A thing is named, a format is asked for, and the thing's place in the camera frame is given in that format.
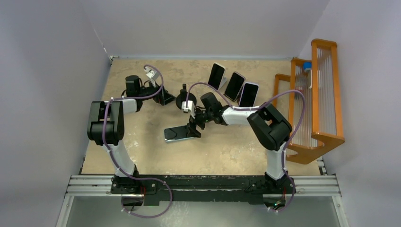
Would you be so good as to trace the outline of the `blue case phone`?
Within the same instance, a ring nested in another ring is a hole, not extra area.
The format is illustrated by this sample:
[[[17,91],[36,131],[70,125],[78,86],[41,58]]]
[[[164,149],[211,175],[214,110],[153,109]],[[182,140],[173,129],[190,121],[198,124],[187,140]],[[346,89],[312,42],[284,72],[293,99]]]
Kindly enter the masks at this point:
[[[187,125],[164,129],[165,142],[174,142],[193,138],[195,138],[195,136],[190,133]]]

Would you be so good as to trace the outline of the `black round base phone stand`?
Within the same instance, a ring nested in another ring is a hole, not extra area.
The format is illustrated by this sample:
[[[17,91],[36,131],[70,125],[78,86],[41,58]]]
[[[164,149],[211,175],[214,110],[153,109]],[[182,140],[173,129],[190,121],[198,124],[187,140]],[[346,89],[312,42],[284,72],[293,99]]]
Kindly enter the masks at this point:
[[[182,84],[182,89],[180,90],[180,93],[175,99],[175,104],[178,107],[178,109],[182,109],[182,104],[188,101],[192,101],[194,105],[197,104],[197,99],[193,93],[188,93],[187,91],[187,85],[184,83]]]

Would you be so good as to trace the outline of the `white case phone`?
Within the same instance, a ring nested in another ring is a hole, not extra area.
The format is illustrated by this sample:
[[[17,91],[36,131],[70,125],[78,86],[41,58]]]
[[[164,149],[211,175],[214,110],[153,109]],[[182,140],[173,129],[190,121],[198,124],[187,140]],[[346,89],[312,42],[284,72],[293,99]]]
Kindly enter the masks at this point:
[[[222,77],[225,77],[225,72],[226,68],[224,66],[216,62],[213,63],[208,79],[208,84],[218,90]]]

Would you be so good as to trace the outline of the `silver metal phone stand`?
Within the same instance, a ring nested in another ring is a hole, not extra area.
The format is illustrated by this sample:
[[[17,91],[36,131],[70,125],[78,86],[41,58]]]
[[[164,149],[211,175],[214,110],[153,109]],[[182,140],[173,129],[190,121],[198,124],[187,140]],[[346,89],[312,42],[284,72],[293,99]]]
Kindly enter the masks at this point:
[[[220,84],[219,84],[219,87],[218,87],[218,90],[220,90],[226,84],[226,82],[227,82],[227,78],[226,77],[222,77],[222,79],[220,81]]]

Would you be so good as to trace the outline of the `purple case phone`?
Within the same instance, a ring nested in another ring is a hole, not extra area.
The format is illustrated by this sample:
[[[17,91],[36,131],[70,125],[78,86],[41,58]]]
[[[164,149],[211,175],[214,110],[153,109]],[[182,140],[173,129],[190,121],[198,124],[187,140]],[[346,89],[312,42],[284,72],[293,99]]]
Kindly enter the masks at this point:
[[[231,101],[235,101],[242,90],[245,80],[246,79],[243,75],[241,75],[236,71],[233,72],[228,82],[228,85],[225,89],[224,96],[230,99]]]

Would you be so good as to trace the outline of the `lilac case phone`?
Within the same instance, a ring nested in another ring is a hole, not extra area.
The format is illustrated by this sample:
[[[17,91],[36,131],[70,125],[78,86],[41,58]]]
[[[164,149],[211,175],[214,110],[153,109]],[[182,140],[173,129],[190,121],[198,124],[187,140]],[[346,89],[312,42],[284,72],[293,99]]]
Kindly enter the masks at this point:
[[[253,107],[259,91],[259,85],[256,83],[245,82],[242,87],[239,107]]]

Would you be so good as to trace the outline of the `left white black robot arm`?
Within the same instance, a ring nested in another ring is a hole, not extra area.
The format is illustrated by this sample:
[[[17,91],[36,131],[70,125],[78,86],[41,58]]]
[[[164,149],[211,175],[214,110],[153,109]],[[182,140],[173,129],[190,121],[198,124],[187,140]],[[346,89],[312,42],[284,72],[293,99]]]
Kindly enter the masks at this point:
[[[87,136],[96,145],[101,146],[109,155],[114,166],[115,184],[122,183],[128,193],[136,193],[144,181],[151,183],[166,182],[154,177],[140,177],[137,166],[131,161],[123,142],[125,134],[124,116],[138,112],[143,101],[154,99],[157,103],[167,104],[174,98],[169,94],[164,84],[158,84],[155,76],[148,76],[149,85],[136,75],[127,76],[126,89],[119,98],[109,101],[93,101],[90,106]]]

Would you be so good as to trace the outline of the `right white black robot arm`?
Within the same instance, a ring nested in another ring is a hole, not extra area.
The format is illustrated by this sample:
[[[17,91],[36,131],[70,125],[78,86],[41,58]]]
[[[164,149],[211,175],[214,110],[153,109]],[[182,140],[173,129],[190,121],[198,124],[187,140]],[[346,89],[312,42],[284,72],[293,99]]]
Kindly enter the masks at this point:
[[[206,123],[250,126],[260,144],[266,149],[267,168],[265,175],[266,188],[270,192],[278,192],[284,186],[287,174],[285,164],[285,144],[292,132],[291,124],[272,104],[264,107],[235,107],[222,105],[211,92],[201,97],[203,107],[199,108],[192,100],[181,103],[181,109],[191,116],[186,125],[187,136],[200,138]]]

